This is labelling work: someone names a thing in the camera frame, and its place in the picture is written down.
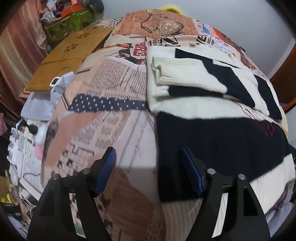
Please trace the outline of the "black white striped sweater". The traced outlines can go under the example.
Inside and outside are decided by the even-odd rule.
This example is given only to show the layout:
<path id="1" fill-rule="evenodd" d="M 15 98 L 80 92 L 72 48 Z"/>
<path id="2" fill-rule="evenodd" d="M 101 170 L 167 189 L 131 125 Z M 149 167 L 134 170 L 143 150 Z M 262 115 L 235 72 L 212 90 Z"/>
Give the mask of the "black white striped sweater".
<path id="1" fill-rule="evenodd" d="M 156 115 L 167 240 L 186 239 L 205 201 L 180 157 L 183 147 L 221 175 L 244 174 L 264 213 L 283 197 L 295 177 L 285 114 L 271 84 L 237 58 L 205 45 L 150 46 L 147 99 Z"/>

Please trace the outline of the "pink white plush toy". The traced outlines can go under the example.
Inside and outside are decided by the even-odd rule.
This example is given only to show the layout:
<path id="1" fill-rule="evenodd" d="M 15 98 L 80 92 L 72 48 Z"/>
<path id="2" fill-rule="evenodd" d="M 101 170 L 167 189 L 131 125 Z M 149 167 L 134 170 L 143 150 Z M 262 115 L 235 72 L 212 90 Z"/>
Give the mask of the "pink white plush toy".
<path id="1" fill-rule="evenodd" d="M 34 135 L 34 142 L 35 142 L 35 155 L 36 158 L 40 161 L 43 157 L 43 150 L 46 140 L 46 134 L 48 130 L 49 124 L 45 122 L 40 122 L 37 124 L 37 133 Z"/>

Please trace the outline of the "white paper bag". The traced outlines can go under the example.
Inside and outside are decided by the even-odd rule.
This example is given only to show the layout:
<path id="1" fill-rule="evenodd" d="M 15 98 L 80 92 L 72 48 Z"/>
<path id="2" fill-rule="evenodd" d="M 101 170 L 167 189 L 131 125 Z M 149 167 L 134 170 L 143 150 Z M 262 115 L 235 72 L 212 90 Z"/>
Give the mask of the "white paper bag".
<path id="1" fill-rule="evenodd" d="M 49 121 L 64 94 L 74 78 L 74 72 L 68 72 L 58 78 L 50 91 L 31 92 L 21 110 L 21 117 L 34 121 Z"/>

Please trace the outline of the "printed newspaper pattern bedspread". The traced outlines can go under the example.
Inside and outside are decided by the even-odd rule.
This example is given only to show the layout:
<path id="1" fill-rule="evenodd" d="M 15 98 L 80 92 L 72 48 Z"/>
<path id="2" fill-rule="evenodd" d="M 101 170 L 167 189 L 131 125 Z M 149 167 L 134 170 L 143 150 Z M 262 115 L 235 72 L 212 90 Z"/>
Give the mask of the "printed newspaper pattern bedspread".
<path id="1" fill-rule="evenodd" d="M 237 58 L 271 84 L 243 48 L 216 28 L 169 11 L 135 11 L 84 60 L 50 120 L 43 184 L 54 174 L 72 176 L 89 168 L 108 147 L 116 150 L 116 166 L 96 199 L 113 240 L 167 240 L 156 115 L 147 99 L 147 49 L 199 45 Z"/>

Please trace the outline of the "small white digital clock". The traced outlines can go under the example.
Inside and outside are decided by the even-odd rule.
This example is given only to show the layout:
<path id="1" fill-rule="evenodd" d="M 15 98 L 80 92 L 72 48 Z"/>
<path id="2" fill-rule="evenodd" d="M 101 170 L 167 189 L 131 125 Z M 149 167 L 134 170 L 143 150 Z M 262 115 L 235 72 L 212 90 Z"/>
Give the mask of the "small white digital clock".
<path id="1" fill-rule="evenodd" d="M 55 87 L 56 84 L 59 82 L 60 78 L 61 78 L 61 77 L 58 77 L 58 76 L 54 77 L 53 80 L 50 82 L 49 86 L 50 86 L 51 88 Z"/>

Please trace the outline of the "wooden lap desk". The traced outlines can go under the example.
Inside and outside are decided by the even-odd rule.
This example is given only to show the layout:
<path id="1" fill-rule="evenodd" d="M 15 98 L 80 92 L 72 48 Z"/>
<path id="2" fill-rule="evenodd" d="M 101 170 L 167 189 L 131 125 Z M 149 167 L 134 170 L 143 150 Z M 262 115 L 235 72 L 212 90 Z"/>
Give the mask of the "wooden lap desk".
<path id="1" fill-rule="evenodd" d="M 113 28 L 93 28 L 71 33 L 41 62 L 25 87 L 26 91 L 49 91 L 50 83 L 56 76 L 67 72 L 76 73 L 84 59 L 104 42 Z"/>

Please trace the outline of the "striped red brown curtain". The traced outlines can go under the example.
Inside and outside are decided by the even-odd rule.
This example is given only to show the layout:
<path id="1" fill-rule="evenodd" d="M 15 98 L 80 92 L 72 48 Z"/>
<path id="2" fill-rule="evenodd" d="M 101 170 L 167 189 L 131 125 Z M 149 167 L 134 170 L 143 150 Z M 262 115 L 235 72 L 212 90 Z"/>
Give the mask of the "striped red brown curtain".
<path id="1" fill-rule="evenodd" d="M 1 34 L 1 108 L 19 116 L 20 94 L 47 56 L 41 1 L 25 1 Z"/>

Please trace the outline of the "green fabric storage box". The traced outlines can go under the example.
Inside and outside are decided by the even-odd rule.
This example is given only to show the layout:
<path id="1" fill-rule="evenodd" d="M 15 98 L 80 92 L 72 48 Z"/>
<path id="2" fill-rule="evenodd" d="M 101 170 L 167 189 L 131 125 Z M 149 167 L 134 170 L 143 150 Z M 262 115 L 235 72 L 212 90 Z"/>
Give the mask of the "green fabric storage box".
<path id="1" fill-rule="evenodd" d="M 94 22 L 90 8 L 75 11 L 60 20 L 44 24 L 44 31 L 48 44 L 60 42 L 72 32 L 80 31 Z"/>

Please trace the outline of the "orange box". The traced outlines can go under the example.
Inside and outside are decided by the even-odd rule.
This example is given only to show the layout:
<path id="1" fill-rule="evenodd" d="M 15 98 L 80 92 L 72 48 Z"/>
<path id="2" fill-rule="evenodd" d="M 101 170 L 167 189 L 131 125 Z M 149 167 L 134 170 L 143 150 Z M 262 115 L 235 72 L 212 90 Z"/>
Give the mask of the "orange box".
<path id="1" fill-rule="evenodd" d="M 83 9 L 83 8 L 84 8 L 83 4 L 71 5 L 71 6 L 67 7 L 66 9 L 62 10 L 61 17 L 63 18 L 65 16 L 67 16 L 75 11 L 78 11 L 80 9 Z"/>

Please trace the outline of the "grey plush toy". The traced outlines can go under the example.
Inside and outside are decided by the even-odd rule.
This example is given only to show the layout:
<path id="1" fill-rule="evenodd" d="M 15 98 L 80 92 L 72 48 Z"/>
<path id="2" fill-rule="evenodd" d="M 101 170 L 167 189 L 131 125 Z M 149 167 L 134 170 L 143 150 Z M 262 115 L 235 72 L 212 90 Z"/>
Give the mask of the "grey plush toy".
<path id="1" fill-rule="evenodd" d="M 104 11 L 102 0 L 86 0 L 85 5 L 91 6 L 97 13 L 102 13 Z"/>

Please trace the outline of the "yellow curved headrest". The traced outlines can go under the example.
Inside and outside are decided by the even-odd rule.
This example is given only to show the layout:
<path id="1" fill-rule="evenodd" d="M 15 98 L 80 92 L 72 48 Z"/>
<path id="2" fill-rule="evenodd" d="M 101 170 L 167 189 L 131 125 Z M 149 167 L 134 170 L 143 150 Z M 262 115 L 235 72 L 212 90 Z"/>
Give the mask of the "yellow curved headrest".
<path id="1" fill-rule="evenodd" d="M 163 11 L 170 11 L 172 13 L 184 16 L 183 11 L 179 7 L 174 6 L 174 5 L 166 5 L 166 6 L 161 7 L 160 9 Z"/>

